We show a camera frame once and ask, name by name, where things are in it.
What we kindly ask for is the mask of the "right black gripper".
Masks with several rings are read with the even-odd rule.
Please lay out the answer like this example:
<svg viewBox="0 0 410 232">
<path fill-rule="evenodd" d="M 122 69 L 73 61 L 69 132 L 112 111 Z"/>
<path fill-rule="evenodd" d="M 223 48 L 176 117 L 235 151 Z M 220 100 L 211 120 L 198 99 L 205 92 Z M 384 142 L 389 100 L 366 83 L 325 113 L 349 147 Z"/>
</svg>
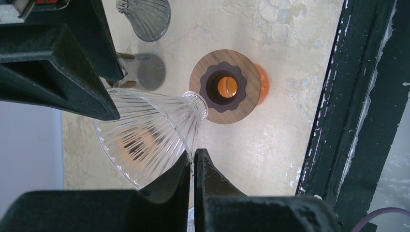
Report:
<svg viewBox="0 0 410 232">
<path fill-rule="evenodd" d="M 1 24 L 24 22 L 0 29 L 0 99 L 119 119 L 99 78 L 123 78 L 102 1 L 0 0 Z"/>
</svg>

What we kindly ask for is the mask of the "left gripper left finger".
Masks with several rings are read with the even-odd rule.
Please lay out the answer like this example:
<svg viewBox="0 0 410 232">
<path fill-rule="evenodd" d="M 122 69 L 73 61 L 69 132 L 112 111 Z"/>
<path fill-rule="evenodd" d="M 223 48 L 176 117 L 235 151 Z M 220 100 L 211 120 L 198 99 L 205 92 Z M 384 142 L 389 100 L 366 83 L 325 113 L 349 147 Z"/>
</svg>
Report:
<svg viewBox="0 0 410 232">
<path fill-rule="evenodd" d="M 190 161 L 186 152 L 140 190 L 44 190 L 18 197 L 3 232 L 184 232 Z"/>
</svg>

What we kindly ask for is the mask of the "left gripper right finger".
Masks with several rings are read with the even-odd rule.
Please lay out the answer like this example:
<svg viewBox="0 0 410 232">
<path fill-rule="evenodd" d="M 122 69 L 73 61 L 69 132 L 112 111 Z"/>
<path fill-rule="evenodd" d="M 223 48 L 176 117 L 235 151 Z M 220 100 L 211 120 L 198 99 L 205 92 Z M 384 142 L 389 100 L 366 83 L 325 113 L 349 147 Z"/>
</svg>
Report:
<svg viewBox="0 0 410 232">
<path fill-rule="evenodd" d="M 197 232 L 338 232 L 333 211 L 312 196 L 250 197 L 213 164 L 208 151 L 194 156 L 194 225 Z"/>
</svg>

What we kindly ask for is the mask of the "clear glass dripper cone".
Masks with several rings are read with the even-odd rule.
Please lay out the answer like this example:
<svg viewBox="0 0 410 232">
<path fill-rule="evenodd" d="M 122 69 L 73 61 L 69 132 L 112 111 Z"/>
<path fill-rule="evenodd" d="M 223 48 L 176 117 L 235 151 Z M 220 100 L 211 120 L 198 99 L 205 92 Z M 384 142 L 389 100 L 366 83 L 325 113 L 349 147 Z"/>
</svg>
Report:
<svg viewBox="0 0 410 232">
<path fill-rule="evenodd" d="M 120 118 L 94 120 L 99 143 L 116 170 L 142 189 L 186 153 L 193 164 L 195 142 L 208 106 L 198 93 L 180 97 L 135 89 L 111 88 Z"/>
</svg>

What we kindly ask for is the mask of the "orange glass carafe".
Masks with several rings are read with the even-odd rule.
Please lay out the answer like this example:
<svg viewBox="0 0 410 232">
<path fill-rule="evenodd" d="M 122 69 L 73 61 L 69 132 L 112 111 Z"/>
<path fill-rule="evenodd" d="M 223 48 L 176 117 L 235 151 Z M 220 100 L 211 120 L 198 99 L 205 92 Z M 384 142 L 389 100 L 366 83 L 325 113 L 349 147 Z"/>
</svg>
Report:
<svg viewBox="0 0 410 232">
<path fill-rule="evenodd" d="M 261 81 L 261 93 L 257 103 L 258 106 L 266 99 L 266 96 L 269 92 L 269 79 L 267 72 L 264 70 L 262 66 L 260 66 L 257 63 L 255 63 L 254 65 L 258 70 Z M 219 80 L 217 90 L 222 97 L 231 98 L 236 95 L 238 90 L 238 84 L 233 77 L 225 76 Z"/>
</svg>

